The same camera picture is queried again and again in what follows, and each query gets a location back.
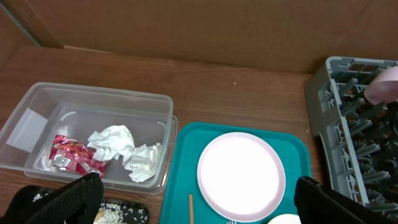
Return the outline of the red snack wrapper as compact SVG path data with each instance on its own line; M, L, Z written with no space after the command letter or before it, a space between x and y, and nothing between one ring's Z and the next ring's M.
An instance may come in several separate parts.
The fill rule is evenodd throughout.
M94 152L84 144L64 135L56 135L50 150L50 165L61 170L77 172L81 175L97 173L105 176L106 163L94 159Z

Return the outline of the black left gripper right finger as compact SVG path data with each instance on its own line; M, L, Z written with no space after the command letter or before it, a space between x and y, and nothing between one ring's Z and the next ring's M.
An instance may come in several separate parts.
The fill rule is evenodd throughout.
M294 204L302 224L395 224L308 176L296 182Z

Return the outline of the white bowl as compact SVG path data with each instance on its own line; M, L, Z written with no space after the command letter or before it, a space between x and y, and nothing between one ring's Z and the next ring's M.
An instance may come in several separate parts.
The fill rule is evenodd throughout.
M301 224L301 221L298 215L286 213L274 217L267 224Z

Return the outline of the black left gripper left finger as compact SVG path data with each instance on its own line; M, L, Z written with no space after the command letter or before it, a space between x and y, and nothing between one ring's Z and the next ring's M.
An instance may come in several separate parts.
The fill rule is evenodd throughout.
M13 197L1 224L93 223L103 200L97 173L89 173L38 200L42 187L28 185Z

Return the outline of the bowl with rice and nuts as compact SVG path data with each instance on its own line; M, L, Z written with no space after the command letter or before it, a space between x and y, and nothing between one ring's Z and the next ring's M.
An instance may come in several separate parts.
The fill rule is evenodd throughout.
M366 99L376 105L397 101L397 66L381 72L364 90Z

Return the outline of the white napkin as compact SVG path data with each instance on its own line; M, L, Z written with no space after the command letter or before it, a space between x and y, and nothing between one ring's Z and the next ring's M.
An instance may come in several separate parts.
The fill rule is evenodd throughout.
M88 138L88 147L95 149L93 159L110 161L123 156L123 164L131 158L134 139L125 125L109 126L102 132L93 132Z
M142 146L129 149L123 155L124 169L131 171L129 174L133 182L144 182L155 176L160 165L160 153L163 145L156 143L152 146L143 144Z

